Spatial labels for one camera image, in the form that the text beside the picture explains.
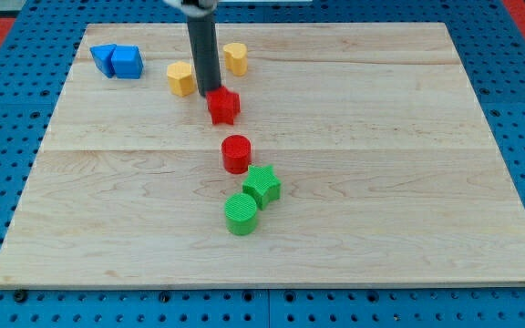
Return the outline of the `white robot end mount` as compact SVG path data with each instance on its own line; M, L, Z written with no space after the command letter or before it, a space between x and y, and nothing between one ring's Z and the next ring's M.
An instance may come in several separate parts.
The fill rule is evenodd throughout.
M215 11L219 0L163 0L166 5L179 9L189 17L203 17Z

